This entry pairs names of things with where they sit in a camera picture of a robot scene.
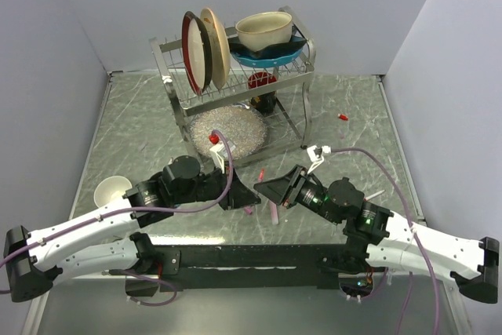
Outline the thick pink marker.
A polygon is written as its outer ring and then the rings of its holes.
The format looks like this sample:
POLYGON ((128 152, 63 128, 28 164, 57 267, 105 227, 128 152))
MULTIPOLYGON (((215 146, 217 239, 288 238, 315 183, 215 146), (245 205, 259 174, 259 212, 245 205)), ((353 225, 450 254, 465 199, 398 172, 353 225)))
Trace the thick pink marker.
POLYGON ((271 211, 271 223, 273 225, 278 225, 279 224, 278 207, 273 202, 270 202, 270 211, 271 211))

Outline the white pen with red tip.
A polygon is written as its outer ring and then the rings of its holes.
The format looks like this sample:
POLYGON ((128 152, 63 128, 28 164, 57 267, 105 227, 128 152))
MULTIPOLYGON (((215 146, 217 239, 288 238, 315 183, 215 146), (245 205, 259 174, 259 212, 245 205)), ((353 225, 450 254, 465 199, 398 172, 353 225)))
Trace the white pen with red tip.
POLYGON ((371 199, 377 198, 378 196, 382 195, 385 192, 385 190, 380 190, 374 194, 368 195, 365 197, 365 201, 369 201, 371 199))

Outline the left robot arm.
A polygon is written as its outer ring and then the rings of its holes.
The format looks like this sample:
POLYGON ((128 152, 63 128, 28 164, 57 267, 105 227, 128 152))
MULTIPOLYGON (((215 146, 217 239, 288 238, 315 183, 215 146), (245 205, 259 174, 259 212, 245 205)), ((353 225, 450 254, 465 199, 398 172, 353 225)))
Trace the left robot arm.
POLYGON ((196 158, 172 160, 150 179, 108 204, 52 227, 30 231, 17 226, 5 236, 4 259, 9 289, 20 303, 65 280, 99 270, 147 273, 156 262, 150 239, 139 230, 173 216, 202 209, 243 209, 261 202, 238 178, 232 164, 202 173, 196 158))

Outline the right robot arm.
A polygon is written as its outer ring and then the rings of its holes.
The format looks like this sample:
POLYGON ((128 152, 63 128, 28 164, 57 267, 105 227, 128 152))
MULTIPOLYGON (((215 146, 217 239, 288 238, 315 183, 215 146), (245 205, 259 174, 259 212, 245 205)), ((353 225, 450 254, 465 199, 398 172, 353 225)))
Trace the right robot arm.
POLYGON ((496 239, 463 239, 408 221, 367 201, 348 178, 324 186, 303 166, 254 188, 278 206, 302 205, 344 226, 346 242, 340 251, 322 258, 326 269, 352 275, 372 268, 411 272, 454 284, 471 300, 498 301, 500 243, 496 239))

